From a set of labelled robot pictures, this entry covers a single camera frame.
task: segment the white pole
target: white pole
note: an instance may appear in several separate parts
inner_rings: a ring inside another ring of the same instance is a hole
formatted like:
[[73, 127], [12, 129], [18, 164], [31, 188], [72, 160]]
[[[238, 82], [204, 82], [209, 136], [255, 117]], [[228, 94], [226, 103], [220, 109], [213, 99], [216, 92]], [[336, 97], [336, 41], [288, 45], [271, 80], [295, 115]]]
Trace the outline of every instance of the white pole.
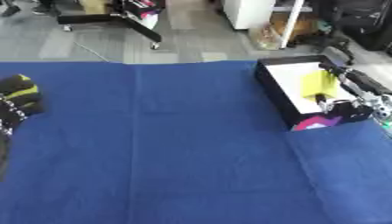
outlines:
[[296, 0], [296, 2], [294, 3], [289, 21], [287, 22], [286, 28], [284, 29], [284, 33], [282, 36], [282, 44], [280, 45], [281, 48], [286, 48], [287, 43], [289, 43], [290, 36], [297, 23], [298, 16], [301, 13], [302, 6], [304, 6], [304, 3], [305, 0]]

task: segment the blue tablecloth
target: blue tablecloth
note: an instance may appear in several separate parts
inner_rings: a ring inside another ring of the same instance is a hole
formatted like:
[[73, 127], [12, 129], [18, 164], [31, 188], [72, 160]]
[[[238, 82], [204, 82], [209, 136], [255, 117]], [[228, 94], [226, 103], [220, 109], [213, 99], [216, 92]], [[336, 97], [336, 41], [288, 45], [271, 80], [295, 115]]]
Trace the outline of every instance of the blue tablecloth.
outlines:
[[392, 223], [381, 129], [288, 132], [254, 64], [0, 64], [46, 105], [12, 138], [0, 223]]

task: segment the gray floor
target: gray floor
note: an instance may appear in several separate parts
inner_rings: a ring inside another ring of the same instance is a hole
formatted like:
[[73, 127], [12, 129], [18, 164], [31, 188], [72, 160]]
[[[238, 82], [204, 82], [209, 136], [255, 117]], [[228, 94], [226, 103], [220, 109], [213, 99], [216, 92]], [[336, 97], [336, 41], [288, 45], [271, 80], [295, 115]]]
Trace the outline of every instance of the gray floor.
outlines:
[[[100, 61], [123, 63], [178, 63], [313, 54], [310, 47], [284, 51], [257, 51], [246, 32], [233, 31], [228, 21], [214, 13], [204, 0], [167, 0], [156, 31], [164, 37], [161, 48], [150, 50], [150, 41], [118, 25], [77, 25], [63, 32], [53, 17], [31, 14], [35, 3], [17, 0], [24, 9], [11, 18], [0, 18], [0, 61]], [[62, 5], [64, 14], [78, 13], [75, 5]], [[366, 52], [353, 44], [356, 67], [392, 88], [392, 59], [383, 52]], [[338, 59], [339, 55], [326, 54]]]

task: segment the black box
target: black box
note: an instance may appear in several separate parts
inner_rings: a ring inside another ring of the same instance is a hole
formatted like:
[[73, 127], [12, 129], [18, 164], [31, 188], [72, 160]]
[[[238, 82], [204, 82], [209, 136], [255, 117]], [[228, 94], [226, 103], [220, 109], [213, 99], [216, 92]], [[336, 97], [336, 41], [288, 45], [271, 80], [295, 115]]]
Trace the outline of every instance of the black box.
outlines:
[[[290, 130], [324, 128], [352, 122], [343, 116], [323, 113], [316, 102], [301, 96], [300, 76], [320, 69], [321, 62], [332, 64], [325, 56], [260, 59], [257, 62], [255, 77]], [[340, 86], [337, 92], [339, 98], [336, 100], [355, 99]]]

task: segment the office chair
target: office chair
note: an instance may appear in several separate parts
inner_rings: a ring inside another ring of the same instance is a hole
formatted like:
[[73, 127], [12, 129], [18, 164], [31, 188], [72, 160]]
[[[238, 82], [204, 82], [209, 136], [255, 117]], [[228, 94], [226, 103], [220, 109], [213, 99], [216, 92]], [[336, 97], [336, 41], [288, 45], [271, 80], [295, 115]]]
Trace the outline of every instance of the office chair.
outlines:
[[149, 15], [159, 14], [165, 8], [165, 1], [152, 2], [151, 0], [113, 0], [107, 5], [108, 14], [59, 16], [57, 22], [64, 25], [65, 32], [71, 32], [74, 24], [90, 24], [105, 22], [120, 22], [127, 28], [144, 35], [152, 40], [150, 48], [157, 50], [162, 42], [159, 33], [141, 24], [140, 21]]
[[291, 46], [310, 44], [319, 53], [327, 47], [343, 52], [348, 65], [354, 62], [354, 54], [349, 50], [350, 40], [335, 36], [343, 27], [357, 27], [363, 32], [372, 32], [384, 22], [391, 0], [311, 0], [313, 12], [330, 26], [330, 31], [319, 31], [312, 35], [298, 36]]

